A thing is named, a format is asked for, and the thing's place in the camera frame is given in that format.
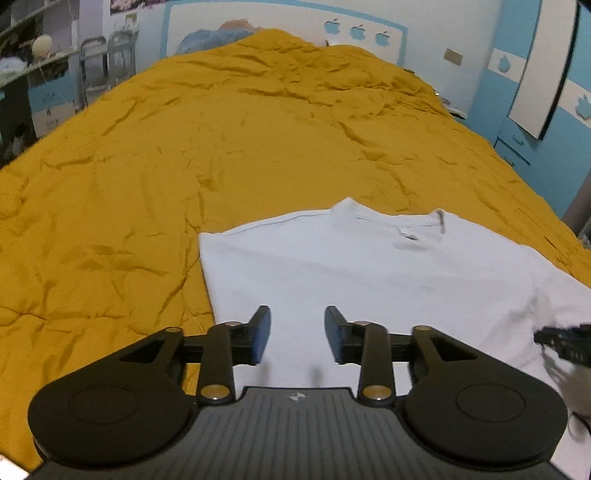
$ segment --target yellow blanket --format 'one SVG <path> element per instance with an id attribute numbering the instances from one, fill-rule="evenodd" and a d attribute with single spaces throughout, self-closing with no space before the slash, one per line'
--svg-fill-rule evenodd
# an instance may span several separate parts
<path id="1" fill-rule="evenodd" d="M 44 384 L 165 326 L 212 324 L 198 232 L 347 196 L 443 208 L 591 285 L 591 254 L 429 85 L 263 31 L 158 62 L 0 171 L 0 452 L 38 464 L 27 407 Z"/>

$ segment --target apple sticker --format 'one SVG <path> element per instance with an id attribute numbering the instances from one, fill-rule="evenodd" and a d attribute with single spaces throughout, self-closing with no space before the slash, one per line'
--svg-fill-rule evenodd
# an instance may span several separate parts
<path id="1" fill-rule="evenodd" d="M 389 38 L 390 38 L 390 36 L 388 35 L 388 32 L 382 32 L 382 33 L 375 34 L 375 42 L 380 47 L 387 47 L 388 45 L 390 45 L 390 43 L 388 43 Z"/>
<path id="2" fill-rule="evenodd" d="M 579 98 L 579 103 L 574 110 L 583 120 L 589 120 L 591 118 L 591 103 L 589 103 L 587 95 L 583 95 Z"/>
<path id="3" fill-rule="evenodd" d="M 340 33 L 340 24 L 337 22 L 337 20 L 338 19 L 335 18 L 333 21 L 324 22 L 324 29 L 326 30 L 326 33 L 329 35 L 338 35 Z"/>
<path id="4" fill-rule="evenodd" d="M 500 72 L 507 73 L 511 68 L 511 62 L 507 58 L 507 55 L 503 55 L 502 58 L 499 60 L 498 69 Z"/>
<path id="5" fill-rule="evenodd" d="M 351 28 L 350 33 L 353 40 L 365 40 L 365 29 L 363 25 Z"/>

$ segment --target white cabinet door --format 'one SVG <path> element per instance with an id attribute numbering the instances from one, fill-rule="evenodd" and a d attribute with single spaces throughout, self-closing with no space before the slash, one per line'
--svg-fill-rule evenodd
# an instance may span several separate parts
<path id="1" fill-rule="evenodd" d="M 33 114 L 33 125 L 37 138 L 45 137 L 55 127 L 76 114 L 74 102 L 62 103 Z"/>
<path id="2" fill-rule="evenodd" d="M 576 0 L 542 0 L 521 84 L 509 118 L 539 138 L 560 95 L 576 23 Z"/>

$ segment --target shelf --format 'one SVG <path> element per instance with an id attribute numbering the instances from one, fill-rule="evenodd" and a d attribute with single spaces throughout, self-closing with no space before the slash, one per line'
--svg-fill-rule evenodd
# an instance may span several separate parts
<path id="1" fill-rule="evenodd" d="M 17 72 L 11 76 L 3 77 L 0 79 L 0 89 L 4 88 L 11 82 L 14 82 L 16 79 L 23 77 L 25 75 L 29 75 L 31 72 L 34 72 L 37 69 L 45 67 L 50 63 L 54 63 L 55 61 L 67 59 L 71 55 L 78 53 L 78 49 L 76 47 L 70 47 L 65 50 L 57 52 L 55 55 L 49 57 L 48 59 L 42 60 L 38 63 L 33 63 L 29 65 L 26 69 Z"/>
<path id="2" fill-rule="evenodd" d="M 8 27 L 4 31 L 0 32 L 0 39 L 7 37 L 8 35 L 10 35 L 10 33 L 15 31 L 18 27 L 27 23 L 30 19 L 35 18 L 37 15 L 42 14 L 45 10 L 49 10 L 51 7 L 53 7 L 59 3 L 62 3 L 63 1 L 64 0 L 53 0 L 53 1 L 49 2 L 47 5 L 43 5 L 43 7 L 38 8 L 37 10 L 24 16 L 19 21 L 15 22 L 10 27 Z"/>

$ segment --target mustard comforter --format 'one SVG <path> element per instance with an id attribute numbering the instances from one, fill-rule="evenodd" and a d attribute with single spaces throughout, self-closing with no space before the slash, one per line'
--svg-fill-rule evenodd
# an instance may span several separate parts
<path id="1" fill-rule="evenodd" d="M 200 231 L 347 196 L 443 208 L 591 285 L 591 254 L 429 85 L 263 31 L 158 62 L 0 171 L 0 453 L 39 463 L 27 407 L 44 384 L 164 326 L 212 324 Z"/>

